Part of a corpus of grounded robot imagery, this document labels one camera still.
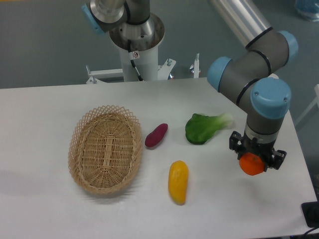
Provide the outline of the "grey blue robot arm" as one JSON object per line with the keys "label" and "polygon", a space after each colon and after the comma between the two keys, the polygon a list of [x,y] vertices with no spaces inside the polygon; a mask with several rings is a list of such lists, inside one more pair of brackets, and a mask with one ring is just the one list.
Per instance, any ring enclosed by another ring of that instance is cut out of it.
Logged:
{"label": "grey blue robot arm", "polygon": [[[275,32],[250,0],[214,0],[212,5],[247,49],[238,60],[218,58],[207,72],[209,84],[247,114],[244,134],[233,132],[229,147],[248,175],[279,169],[286,153],[274,144],[291,90],[272,74],[295,58],[297,40],[289,32]],[[92,0],[82,11],[93,31],[109,33],[118,47],[125,81],[160,79],[158,46],[164,26],[151,13],[149,1]]]}

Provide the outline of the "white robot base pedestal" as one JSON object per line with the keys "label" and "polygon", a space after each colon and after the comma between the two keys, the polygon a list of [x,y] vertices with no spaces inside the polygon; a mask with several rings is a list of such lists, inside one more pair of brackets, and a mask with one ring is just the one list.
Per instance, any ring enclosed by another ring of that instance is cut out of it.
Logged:
{"label": "white robot base pedestal", "polygon": [[121,68],[91,71],[86,66],[88,84],[103,79],[123,77],[125,82],[157,81],[172,79],[171,72],[176,61],[167,58],[159,64],[159,45],[164,39],[162,20],[151,13],[148,20],[139,25],[123,23],[109,31],[112,43],[119,51]]}

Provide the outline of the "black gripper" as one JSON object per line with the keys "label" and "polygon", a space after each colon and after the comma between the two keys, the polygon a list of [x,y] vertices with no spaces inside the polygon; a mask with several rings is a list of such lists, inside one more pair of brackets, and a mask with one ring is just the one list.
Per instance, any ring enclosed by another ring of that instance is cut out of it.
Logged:
{"label": "black gripper", "polygon": [[248,152],[260,157],[265,163],[265,172],[269,168],[278,170],[287,155],[287,152],[284,150],[274,149],[274,141],[259,143],[256,138],[250,139],[246,135],[242,136],[237,131],[233,131],[230,135],[229,149],[237,154],[237,159],[240,159]]}

